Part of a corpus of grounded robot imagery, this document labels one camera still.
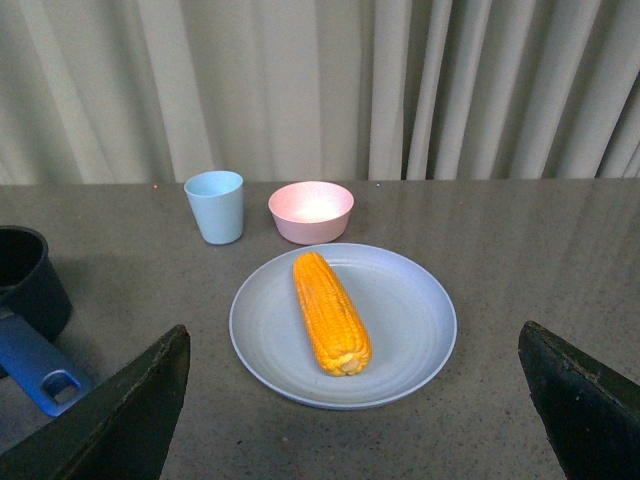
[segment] curtain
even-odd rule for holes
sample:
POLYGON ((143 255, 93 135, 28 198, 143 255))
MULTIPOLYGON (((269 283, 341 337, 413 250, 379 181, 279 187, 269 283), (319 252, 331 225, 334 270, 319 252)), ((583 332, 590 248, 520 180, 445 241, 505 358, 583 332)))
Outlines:
POLYGON ((0 184, 634 177, 637 0, 2 0, 0 184))

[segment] plate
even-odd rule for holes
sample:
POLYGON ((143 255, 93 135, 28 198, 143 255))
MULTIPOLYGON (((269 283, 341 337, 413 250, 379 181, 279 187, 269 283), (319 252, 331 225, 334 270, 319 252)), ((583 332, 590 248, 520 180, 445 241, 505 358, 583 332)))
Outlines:
POLYGON ((377 247, 331 243, 285 253, 256 270, 231 306, 236 353, 262 383, 318 408, 355 410, 403 398, 433 379, 456 340, 456 314, 440 283, 417 263, 377 247), (317 364, 298 305, 292 268, 320 253, 349 293, 373 355, 358 375, 333 377, 317 364))

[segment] pot handle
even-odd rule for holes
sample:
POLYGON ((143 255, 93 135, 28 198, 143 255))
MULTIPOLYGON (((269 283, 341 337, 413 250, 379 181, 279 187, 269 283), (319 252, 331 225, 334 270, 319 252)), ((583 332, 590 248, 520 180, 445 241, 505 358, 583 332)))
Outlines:
POLYGON ((6 308, 0 308, 0 365, 51 417, 63 413, 93 388, 84 372, 6 308))

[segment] light blue cup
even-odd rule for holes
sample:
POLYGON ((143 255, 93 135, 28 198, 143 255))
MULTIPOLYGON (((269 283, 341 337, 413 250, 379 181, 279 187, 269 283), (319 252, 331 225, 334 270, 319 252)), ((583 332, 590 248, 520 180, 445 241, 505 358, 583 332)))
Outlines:
POLYGON ((196 223, 206 242, 231 243, 242 235, 244 199, 242 177, 216 170, 190 178, 184 184, 196 223))

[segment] black pot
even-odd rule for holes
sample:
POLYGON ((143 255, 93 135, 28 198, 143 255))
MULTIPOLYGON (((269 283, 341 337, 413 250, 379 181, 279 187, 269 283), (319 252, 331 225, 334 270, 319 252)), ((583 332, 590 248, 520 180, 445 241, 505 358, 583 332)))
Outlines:
POLYGON ((51 416, 91 389, 89 378, 49 343, 71 308, 45 238, 29 228, 0 226, 0 378, 8 373, 51 416))

